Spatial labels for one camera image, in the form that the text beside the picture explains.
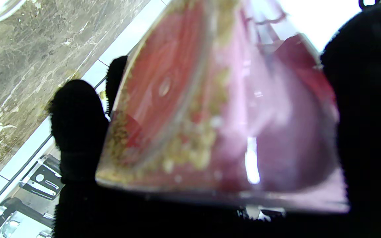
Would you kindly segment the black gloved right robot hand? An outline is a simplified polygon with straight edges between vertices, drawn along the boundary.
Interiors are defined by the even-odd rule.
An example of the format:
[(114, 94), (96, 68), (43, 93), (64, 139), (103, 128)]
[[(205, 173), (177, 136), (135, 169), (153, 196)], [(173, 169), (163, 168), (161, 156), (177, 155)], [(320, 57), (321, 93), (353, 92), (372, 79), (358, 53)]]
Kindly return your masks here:
[(210, 207), (100, 187), (94, 180), (108, 120), (94, 88), (71, 80), (51, 101), (64, 187), (53, 238), (381, 238), (381, 3), (361, 8), (320, 60), (337, 96), (337, 146), (351, 209), (287, 212), (272, 222)]

